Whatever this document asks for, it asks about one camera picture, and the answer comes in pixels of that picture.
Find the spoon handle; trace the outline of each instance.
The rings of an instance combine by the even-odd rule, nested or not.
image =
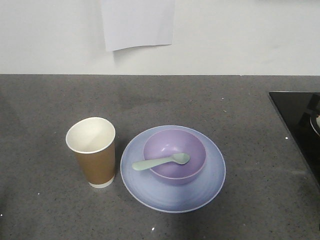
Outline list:
[[[144,160],[144,161],[136,161],[132,163],[132,168],[137,171],[142,171],[146,169],[153,168],[155,166],[158,166],[160,164],[165,164],[172,162],[172,157],[164,157],[164,158],[157,158],[157,159],[150,159],[150,160]]]

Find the spoon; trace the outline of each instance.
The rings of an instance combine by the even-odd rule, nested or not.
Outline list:
[[[137,171],[142,171],[142,170],[150,169],[155,166],[169,163],[169,162],[175,162],[177,164],[186,164],[187,162],[189,162],[189,160],[190,160],[190,156],[188,154],[175,153],[169,157],[156,158],[156,159],[150,159],[150,160],[144,160],[144,161],[136,161],[132,163],[132,168]]]

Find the light blue plate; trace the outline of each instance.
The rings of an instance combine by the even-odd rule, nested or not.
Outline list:
[[[163,130],[180,129],[198,137],[207,154],[205,166],[199,176],[184,185],[169,185],[159,181],[150,170],[136,171],[132,163],[144,159],[143,148],[147,139]],[[123,183],[140,203],[165,213],[186,213],[203,207],[220,192],[226,178],[226,164],[218,147],[202,133],[175,125],[148,129],[126,146],[120,163]]]

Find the white cup bottom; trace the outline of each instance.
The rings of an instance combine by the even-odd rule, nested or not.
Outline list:
[[[115,175],[114,175],[109,181],[107,181],[107,182],[105,182],[105,183],[102,183],[102,184],[93,184],[93,183],[89,182],[89,184],[90,184],[92,187],[96,188],[96,189],[102,189],[102,188],[105,188],[105,187],[109,186],[110,184],[112,184],[112,182],[114,181],[114,179],[115,179]]]

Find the induction cooktop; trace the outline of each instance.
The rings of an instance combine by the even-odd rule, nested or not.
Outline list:
[[[272,91],[274,105],[320,187],[320,114],[319,92]]]

